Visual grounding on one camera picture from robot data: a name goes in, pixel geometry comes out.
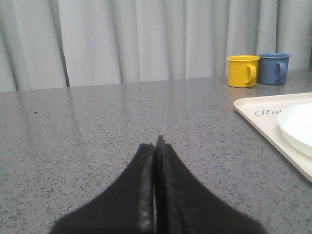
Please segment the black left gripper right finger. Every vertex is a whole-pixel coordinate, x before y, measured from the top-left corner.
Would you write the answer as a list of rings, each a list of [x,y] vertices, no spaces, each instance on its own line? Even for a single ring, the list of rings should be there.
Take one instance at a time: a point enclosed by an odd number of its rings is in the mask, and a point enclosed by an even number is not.
[[[260,222],[210,192],[162,136],[155,157],[156,233],[265,234]]]

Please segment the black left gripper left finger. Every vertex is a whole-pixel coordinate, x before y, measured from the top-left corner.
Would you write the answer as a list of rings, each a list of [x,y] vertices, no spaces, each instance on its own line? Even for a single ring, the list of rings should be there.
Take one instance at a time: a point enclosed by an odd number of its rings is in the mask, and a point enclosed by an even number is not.
[[[89,203],[59,219],[50,233],[154,233],[154,155],[152,144],[141,144],[113,184]]]

